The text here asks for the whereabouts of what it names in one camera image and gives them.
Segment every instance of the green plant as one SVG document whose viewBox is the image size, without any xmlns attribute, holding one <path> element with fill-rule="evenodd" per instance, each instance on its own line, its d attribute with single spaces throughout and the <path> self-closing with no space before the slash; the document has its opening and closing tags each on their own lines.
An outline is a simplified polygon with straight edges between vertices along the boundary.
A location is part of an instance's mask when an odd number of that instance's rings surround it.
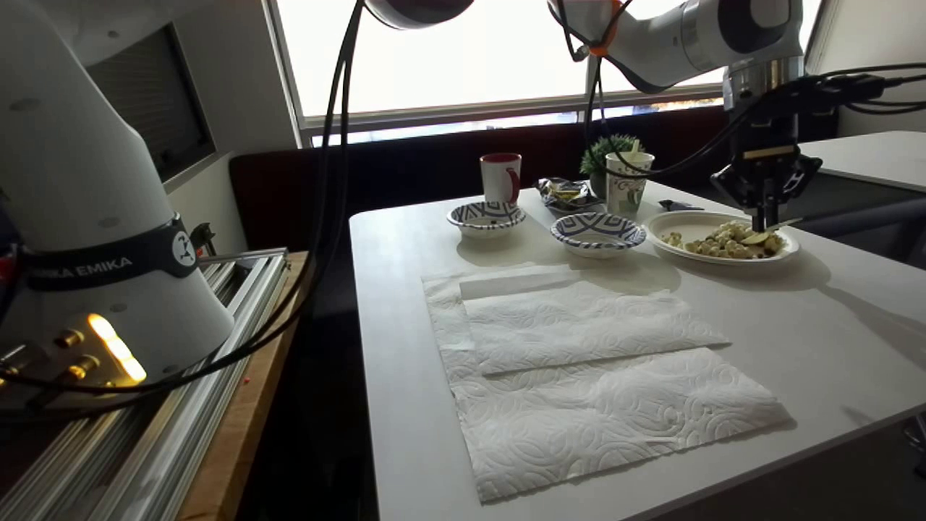
<svg viewBox="0 0 926 521">
<path fill-rule="evenodd" d="M 630 152 L 633 150 L 633 141 L 636 137 L 626 134 L 615 134 L 607 137 L 601 137 L 592 145 L 592 150 L 585 151 L 582 156 L 582 164 L 579 165 L 579 173 L 587 175 L 592 192 L 599 198 L 604 199 L 607 193 L 607 160 L 605 157 L 617 149 L 619 152 Z"/>
<path fill-rule="evenodd" d="M 579 166 L 579 173 L 592 177 L 593 175 L 605 175 L 606 163 L 605 156 L 617 149 L 619 152 L 630 152 L 633 150 L 633 141 L 637 138 L 627 134 L 614 134 L 602 136 L 592 145 L 592 150 L 586 150 L 582 155 L 582 164 Z M 639 150 L 645 152 L 643 145 Z"/>
</svg>

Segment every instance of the window frame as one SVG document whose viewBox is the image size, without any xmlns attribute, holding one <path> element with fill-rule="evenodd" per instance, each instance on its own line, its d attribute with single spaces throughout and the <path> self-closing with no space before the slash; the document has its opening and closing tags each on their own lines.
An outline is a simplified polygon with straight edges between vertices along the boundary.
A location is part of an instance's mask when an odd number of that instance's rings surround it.
<svg viewBox="0 0 926 521">
<path fill-rule="evenodd" d="M 811 57 L 811 48 L 814 43 L 814 33 L 820 25 L 820 20 L 830 0 L 820 0 L 820 8 L 814 19 L 813 29 L 805 51 L 805 59 Z M 293 100 L 295 119 L 298 122 L 299 133 L 306 146 L 311 146 L 312 136 L 322 134 L 324 116 L 304 116 L 299 93 L 296 89 L 293 64 L 290 61 L 290 50 L 286 43 L 286 36 L 282 29 L 282 19 L 277 0 L 268 0 L 270 23 L 276 35 L 277 46 L 280 49 L 283 77 L 287 83 L 290 96 Z M 588 104 L 588 95 L 592 85 L 594 66 L 600 58 L 589 57 L 586 63 L 585 93 L 583 95 L 554 96 L 535 99 L 498 101 L 491 103 L 474 103 L 466 105 L 447 105 L 428 108 L 402 108 L 377 112 L 352 113 L 350 121 L 351 132 L 365 132 L 387 130 L 394 128 L 426 126 L 442 123 L 455 123 L 462 121 L 495 120 L 500 118 L 513 118 L 553 112 L 578 111 L 580 121 L 585 107 Z M 689 101 L 722 97 L 721 83 L 705 83 L 700 85 L 684 85 L 667 89 L 658 94 L 648 95 L 639 91 L 605 92 L 604 107 L 629 107 L 635 105 L 650 105 L 654 103 L 668 103 L 672 101 Z M 335 118 L 332 132 L 340 132 L 340 124 Z"/>
</svg>

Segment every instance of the cup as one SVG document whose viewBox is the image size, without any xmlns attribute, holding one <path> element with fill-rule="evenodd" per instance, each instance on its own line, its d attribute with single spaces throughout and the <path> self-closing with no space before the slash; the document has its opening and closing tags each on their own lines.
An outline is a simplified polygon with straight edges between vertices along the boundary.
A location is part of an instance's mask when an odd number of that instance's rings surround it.
<svg viewBox="0 0 926 521">
<path fill-rule="evenodd" d="M 490 203 L 518 204 L 520 194 L 520 154 L 489 154 L 479 158 L 482 190 Z"/>
<path fill-rule="evenodd" d="M 656 159 L 652 154 L 645 152 L 621 152 L 620 155 L 636 168 L 649 170 Z M 642 176 L 643 173 L 631 170 L 618 159 L 617 154 L 611 152 L 605 156 L 607 169 L 625 175 Z M 626 179 L 617 175 L 607 175 L 607 213 L 633 214 L 640 209 L 643 199 L 643 190 L 646 179 Z"/>
</svg>

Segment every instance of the folded paper towel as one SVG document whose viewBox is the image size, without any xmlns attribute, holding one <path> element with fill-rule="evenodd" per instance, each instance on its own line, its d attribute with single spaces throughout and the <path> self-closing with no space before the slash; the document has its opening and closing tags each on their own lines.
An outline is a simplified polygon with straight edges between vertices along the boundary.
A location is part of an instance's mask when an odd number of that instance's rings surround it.
<svg viewBox="0 0 926 521">
<path fill-rule="evenodd" d="M 460 283 L 484 375 L 729 343 L 668 290 L 616 293 L 583 272 Z"/>
<path fill-rule="evenodd" d="M 424 282 L 483 502 L 789 418 L 771 393 L 710 349 L 487 377 L 460 294 L 461 281 L 484 278 Z"/>
</svg>

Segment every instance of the patterned bowl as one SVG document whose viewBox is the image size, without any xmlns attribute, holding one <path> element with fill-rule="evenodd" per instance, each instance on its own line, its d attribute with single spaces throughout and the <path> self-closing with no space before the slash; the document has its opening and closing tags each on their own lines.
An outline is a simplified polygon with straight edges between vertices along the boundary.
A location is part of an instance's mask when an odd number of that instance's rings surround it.
<svg viewBox="0 0 926 521">
<path fill-rule="evenodd" d="M 480 239 L 507 235 L 525 218 L 524 210 L 508 203 L 469 203 L 447 214 L 447 220 L 463 235 Z"/>
<path fill-rule="evenodd" d="M 592 259 L 616 257 L 646 240 L 646 230 L 636 222 L 597 211 L 563 217 L 550 233 L 571 253 Z"/>
</svg>

